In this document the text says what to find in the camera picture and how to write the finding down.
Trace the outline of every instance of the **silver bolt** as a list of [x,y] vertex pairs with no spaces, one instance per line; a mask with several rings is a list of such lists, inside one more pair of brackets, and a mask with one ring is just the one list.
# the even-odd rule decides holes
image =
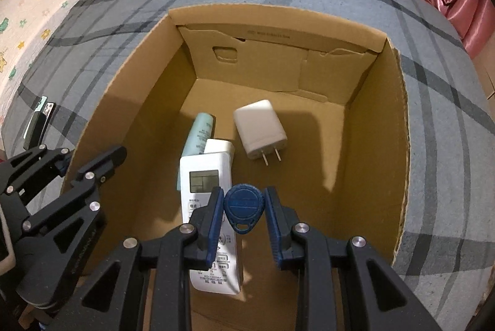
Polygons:
[[294,230],[298,233],[308,233],[309,232],[309,225],[305,224],[304,222],[299,222],[294,226]]
[[31,222],[29,222],[28,220],[22,222],[22,230],[24,230],[25,232],[29,232],[31,230]]
[[90,210],[91,211],[98,211],[100,209],[100,203],[98,201],[93,201],[90,204]]
[[181,233],[185,233],[185,234],[192,233],[192,232],[194,232],[194,225],[183,224],[183,225],[181,225],[179,230],[181,231]]
[[354,236],[352,238],[352,244],[356,247],[364,247],[366,246],[366,239],[361,236]]
[[134,237],[129,237],[124,240],[123,244],[126,249],[133,249],[138,245],[138,241]]

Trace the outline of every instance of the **wall charger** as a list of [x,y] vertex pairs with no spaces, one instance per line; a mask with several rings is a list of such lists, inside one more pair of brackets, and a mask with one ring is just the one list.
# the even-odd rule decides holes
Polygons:
[[234,123],[241,137],[249,159],[275,153],[280,161],[279,151],[287,146],[287,135],[272,104],[263,100],[240,107],[234,112]]

